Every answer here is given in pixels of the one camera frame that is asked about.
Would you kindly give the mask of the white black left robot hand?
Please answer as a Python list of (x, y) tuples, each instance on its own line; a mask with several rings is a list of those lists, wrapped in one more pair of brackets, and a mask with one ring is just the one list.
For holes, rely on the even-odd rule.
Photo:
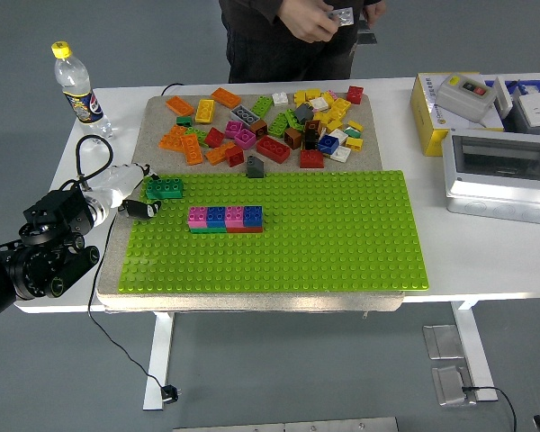
[(100, 225), (110, 215), (111, 209), (119, 209), (135, 219), (153, 218), (161, 207), (161, 201), (144, 203), (128, 199), (147, 176), (158, 179), (149, 165), (139, 164), (111, 166), (95, 176), (88, 189), (84, 190), (93, 226)]

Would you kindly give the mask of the person's left hand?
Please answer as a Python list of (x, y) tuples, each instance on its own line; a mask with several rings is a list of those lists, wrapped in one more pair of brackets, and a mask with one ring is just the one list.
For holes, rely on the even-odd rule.
[(387, 5), (385, 0), (365, 1), (362, 14), (367, 24), (372, 27), (386, 13)]

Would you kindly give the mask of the person's right hand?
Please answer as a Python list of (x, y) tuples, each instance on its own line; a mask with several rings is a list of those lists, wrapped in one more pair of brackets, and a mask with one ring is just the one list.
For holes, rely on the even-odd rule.
[(324, 1), (284, 0), (277, 16), (297, 39), (308, 43), (328, 42), (339, 27), (339, 19), (329, 17), (333, 10)]

